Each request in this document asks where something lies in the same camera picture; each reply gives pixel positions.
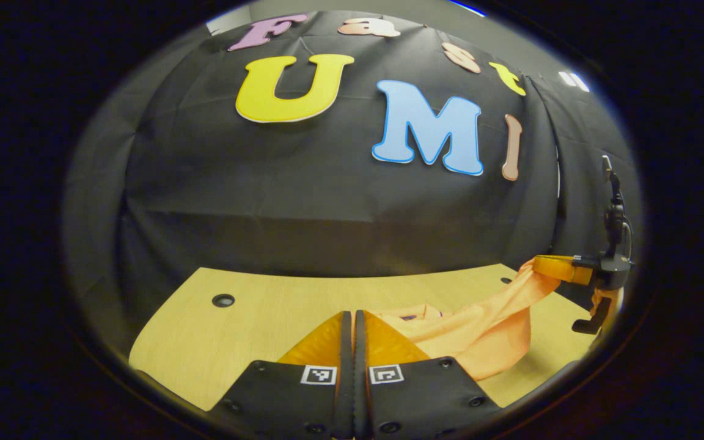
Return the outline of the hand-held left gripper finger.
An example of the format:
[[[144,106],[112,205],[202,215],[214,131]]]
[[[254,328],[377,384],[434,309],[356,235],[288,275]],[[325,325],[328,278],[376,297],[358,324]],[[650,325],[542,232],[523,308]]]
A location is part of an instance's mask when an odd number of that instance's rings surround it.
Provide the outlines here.
[[[210,410],[246,439],[353,435],[352,317],[339,312],[279,361],[254,360]]]
[[[374,314],[355,313],[357,439],[458,439],[499,410],[454,357],[430,357]]]

